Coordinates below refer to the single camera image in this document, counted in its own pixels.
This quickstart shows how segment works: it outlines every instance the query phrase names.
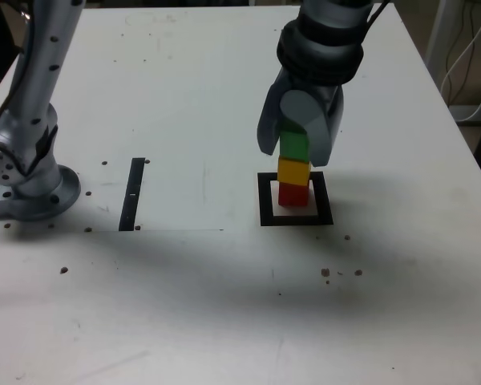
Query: black tape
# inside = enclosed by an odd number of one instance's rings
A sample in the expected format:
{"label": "black tape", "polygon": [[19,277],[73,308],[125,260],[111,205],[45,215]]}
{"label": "black tape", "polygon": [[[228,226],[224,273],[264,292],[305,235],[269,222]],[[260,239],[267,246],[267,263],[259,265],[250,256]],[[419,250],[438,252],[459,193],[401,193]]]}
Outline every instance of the black tape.
{"label": "black tape", "polygon": [[141,184],[143,182],[143,171],[144,158],[133,158],[131,160],[121,219],[119,220],[119,231],[134,231],[137,204],[139,203]]}
{"label": "black tape", "polygon": [[258,173],[258,200],[260,206],[260,226],[323,226],[332,225],[333,217],[329,206],[328,192],[322,172],[311,172],[313,194],[317,215],[310,216],[274,216],[271,181],[277,180],[276,172]]}

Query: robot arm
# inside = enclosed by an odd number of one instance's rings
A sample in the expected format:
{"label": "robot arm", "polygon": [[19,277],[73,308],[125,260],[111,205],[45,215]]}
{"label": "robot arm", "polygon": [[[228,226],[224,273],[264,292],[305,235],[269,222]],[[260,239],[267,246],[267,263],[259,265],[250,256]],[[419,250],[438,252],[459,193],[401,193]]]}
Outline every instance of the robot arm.
{"label": "robot arm", "polygon": [[30,0],[28,31],[0,108],[0,218],[34,221],[71,207],[79,179],[57,165],[57,114],[50,99],[83,0]]}
{"label": "robot arm", "polygon": [[326,166],[342,118],[342,84],[356,74],[362,42],[375,19],[371,0],[304,0],[281,32],[280,74],[269,89],[257,129],[260,150],[272,155],[286,120],[309,138],[313,166]]}

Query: toy block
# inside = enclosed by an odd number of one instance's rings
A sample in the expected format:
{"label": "toy block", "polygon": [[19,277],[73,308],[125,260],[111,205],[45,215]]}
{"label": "toy block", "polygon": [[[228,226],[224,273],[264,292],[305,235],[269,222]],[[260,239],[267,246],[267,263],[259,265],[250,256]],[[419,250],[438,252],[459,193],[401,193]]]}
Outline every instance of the toy block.
{"label": "toy block", "polygon": [[278,204],[280,206],[308,205],[309,186],[296,186],[295,184],[280,183],[278,189]]}
{"label": "toy block", "polygon": [[308,186],[310,178],[310,163],[278,158],[278,181],[281,183]]}
{"label": "toy block", "polygon": [[308,163],[309,141],[306,133],[280,131],[280,156]]}
{"label": "toy block", "polygon": [[284,118],[281,123],[280,123],[280,132],[295,132],[297,134],[304,134],[306,135],[306,131],[305,129],[300,126],[299,124],[297,123],[294,123],[292,120],[290,119],[286,119]]}

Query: table surface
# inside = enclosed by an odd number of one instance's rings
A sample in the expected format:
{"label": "table surface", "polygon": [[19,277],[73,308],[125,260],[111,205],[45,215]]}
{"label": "table surface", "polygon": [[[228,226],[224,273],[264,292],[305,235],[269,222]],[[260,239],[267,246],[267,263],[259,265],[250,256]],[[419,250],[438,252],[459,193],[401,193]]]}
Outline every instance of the table surface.
{"label": "table surface", "polygon": [[[481,172],[393,6],[345,86],[335,225],[259,226],[297,12],[83,12],[52,102],[91,195],[0,221],[0,384],[481,384]],[[118,232],[133,157],[141,230]]]}

